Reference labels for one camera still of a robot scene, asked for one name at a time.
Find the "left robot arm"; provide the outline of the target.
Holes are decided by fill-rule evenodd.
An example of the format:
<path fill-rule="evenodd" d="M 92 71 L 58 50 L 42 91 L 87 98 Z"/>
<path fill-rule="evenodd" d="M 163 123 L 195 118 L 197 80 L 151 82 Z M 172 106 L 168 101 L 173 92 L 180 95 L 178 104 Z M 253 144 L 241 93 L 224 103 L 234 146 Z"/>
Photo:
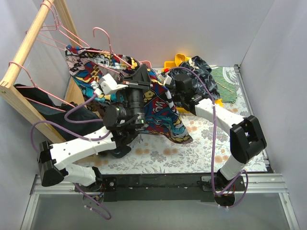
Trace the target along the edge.
<path fill-rule="evenodd" d="M 43 142 L 37 159 L 42 186 L 49 187 L 68 181 L 86 186 L 90 191 L 98 191 L 103 181 L 99 169 L 76 165 L 75 161 L 100 152 L 127 147 L 146 123 L 143 94 L 151 86 L 145 64 L 133 74 L 124 77 L 120 83 L 110 74 L 103 76 L 90 101 L 102 94 L 122 93 L 126 106 L 110 105 L 104 118 L 97 120 L 103 126 L 88 135 L 73 133 L 76 139 L 59 144 Z"/>

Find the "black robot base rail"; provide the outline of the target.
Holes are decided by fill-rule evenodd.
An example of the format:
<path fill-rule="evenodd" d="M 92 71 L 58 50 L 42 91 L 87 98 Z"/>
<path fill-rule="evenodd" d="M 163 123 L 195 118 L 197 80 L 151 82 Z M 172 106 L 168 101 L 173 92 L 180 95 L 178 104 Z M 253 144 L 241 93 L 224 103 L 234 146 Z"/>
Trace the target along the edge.
<path fill-rule="evenodd" d="M 168 174 L 105 174 L 102 186 L 80 188 L 91 195 L 103 192 L 105 202 L 116 201 L 169 201 L 196 200 L 223 204 L 235 201 L 235 192 L 245 189 L 243 177 L 235 181 L 235 187 L 225 198 L 217 198 L 210 188 L 209 173 L 168 173 Z"/>

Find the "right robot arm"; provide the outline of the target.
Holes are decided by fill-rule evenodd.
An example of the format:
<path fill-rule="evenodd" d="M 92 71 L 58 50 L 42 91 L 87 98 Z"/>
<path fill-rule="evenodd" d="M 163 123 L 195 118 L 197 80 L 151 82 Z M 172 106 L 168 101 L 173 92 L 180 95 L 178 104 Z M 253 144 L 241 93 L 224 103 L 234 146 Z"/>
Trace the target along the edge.
<path fill-rule="evenodd" d="M 192 79 L 185 73 L 174 78 L 166 76 L 164 84 L 173 92 L 175 102 L 180 102 L 192 114 L 212 122 L 214 128 L 219 127 L 229 136 L 231 155 L 213 174 L 211 184 L 212 189 L 230 189 L 247 163 L 267 147 L 259 120 L 253 115 L 243 117 L 234 114 L 212 103 L 209 96 L 196 93 Z"/>

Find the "colourful comic print shorts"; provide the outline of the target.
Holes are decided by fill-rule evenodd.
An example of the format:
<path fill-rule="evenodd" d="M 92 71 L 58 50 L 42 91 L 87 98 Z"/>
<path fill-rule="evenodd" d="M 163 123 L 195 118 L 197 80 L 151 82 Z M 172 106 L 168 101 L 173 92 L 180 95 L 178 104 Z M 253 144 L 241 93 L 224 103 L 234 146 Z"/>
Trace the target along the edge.
<path fill-rule="evenodd" d="M 104 75 L 109 73 L 116 82 L 120 82 L 142 65 L 132 57 L 90 47 L 67 45 L 64 51 L 69 74 L 85 100 L 93 96 Z M 177 144 L 192 142 L 193 138 L 181 120 L 170 91 L 152 68 L 148 67 L 147 72 L 152 86 L 143 94 L 146 124 L 141 132 L 163 135 Z"/>

